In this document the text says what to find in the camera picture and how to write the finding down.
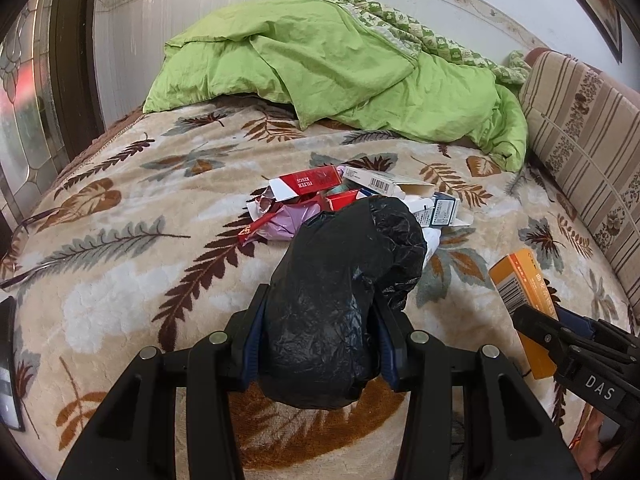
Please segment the person's right hand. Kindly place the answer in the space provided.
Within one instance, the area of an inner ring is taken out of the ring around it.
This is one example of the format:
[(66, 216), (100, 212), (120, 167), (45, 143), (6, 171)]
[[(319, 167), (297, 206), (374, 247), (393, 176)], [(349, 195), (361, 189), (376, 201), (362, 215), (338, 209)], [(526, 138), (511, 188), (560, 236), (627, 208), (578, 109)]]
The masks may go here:
[(623, 442), (606, 448), (600, 441), (600, 430), (605, 416), (592, 410), (572, 455), (583, 479), (633, 479), (638, 476), (634, 466), (634, 453), (638, 438), (628, 434)]

